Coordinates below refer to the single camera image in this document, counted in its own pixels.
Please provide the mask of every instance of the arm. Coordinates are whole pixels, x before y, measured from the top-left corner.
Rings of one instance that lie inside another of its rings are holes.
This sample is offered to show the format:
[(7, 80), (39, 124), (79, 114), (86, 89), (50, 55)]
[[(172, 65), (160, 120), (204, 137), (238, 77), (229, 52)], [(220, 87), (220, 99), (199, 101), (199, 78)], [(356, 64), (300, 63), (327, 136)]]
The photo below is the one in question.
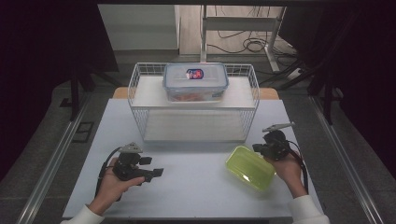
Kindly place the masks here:
[(134, 178), (128, 181), (121, 181), (113, 174), (112, 166), (115, 164), (117, 158), (113, 158), (109, 168), (106, 170), (102, 184), (99, 188), (97, 196), (89, 205), (84, 205), (77, 216), (68, 221), (63, 221), (61, 224), (98, 224), (105, 219), (102, 214), (113, 204), (123, 192), (127, 191), (129, 187), (136, 186), (145, 181), (144, 177)]
[(293, 224), (330, 223), (328, 217), (319, 212), (311, 196), (306, 192), (301, 181), (300, 166), (292, 155), (289, 154), (280, 161), (272, 161), (268, 158), (265, 160), (274, 166), (277, 175), (285, 181), (293, 196), (293, 201), (289, 203)]

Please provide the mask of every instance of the hand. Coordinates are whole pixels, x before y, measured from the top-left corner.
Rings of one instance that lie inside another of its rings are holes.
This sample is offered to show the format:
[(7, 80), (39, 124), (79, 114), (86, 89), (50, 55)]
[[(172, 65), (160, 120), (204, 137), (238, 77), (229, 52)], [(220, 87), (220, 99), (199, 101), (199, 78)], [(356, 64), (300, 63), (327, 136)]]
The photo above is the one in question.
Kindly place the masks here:
[(113, 173), (113, 166), (116, 161), (117, 158), (113, 158), (111, 160), (109, 168), (107, 168), (105, 172), (98, 194), (88, 206), (88, 208), (98, 216), (101, 216), (123, 192), (128, 190), (129, 187), (136, 186), (145, 181), (145, 177), (138, 177), (128, 181), (119, 180)]
[(273, 161), (265, 157), (264, 159), (274, 166), (277, 175), (285, 181), (286, 185), (288, 185), (293, 198), (307, 194), (303, 182), (301, 182), (300, 165), (291, 154), (280, 161)]

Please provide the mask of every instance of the plastic food container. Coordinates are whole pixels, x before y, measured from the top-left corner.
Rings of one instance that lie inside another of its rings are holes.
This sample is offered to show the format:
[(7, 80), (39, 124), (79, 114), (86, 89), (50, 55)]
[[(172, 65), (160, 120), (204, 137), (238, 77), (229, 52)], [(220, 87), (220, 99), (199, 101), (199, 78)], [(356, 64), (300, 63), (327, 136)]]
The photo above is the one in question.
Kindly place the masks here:
[(275, 174), (274, 167), (247, 147), (237, 147), (226, 161), (227, 169), (258, 190), (266, 190)]
[(169, 63), (163, 72), (170, 102), (219, 102), (228, 85), (222, 63)]

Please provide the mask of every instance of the green plastic tray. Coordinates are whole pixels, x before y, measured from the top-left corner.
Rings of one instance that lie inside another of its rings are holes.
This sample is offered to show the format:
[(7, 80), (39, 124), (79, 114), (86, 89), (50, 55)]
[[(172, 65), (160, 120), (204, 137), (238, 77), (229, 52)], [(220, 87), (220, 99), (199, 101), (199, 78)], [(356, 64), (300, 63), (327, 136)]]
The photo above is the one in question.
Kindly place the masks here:
[(266, 190), (274, 174), (274, 167), (247, 147), (236, 147), (226, 161), (227, 169), (240, 180), (258, 190)]

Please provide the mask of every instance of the white wire basket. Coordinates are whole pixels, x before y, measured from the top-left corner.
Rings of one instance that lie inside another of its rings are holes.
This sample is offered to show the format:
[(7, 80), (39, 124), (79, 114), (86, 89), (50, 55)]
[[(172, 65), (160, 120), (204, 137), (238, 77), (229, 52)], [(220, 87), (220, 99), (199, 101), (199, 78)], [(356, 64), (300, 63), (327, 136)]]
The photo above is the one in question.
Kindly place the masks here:
[(221, 102), (167, 100), (163, 71), (167, 63), (137, 63), (128, 103), (144, 141), (245, 142), (260, 102), (251, 64), (224, 64), (230, 81)]

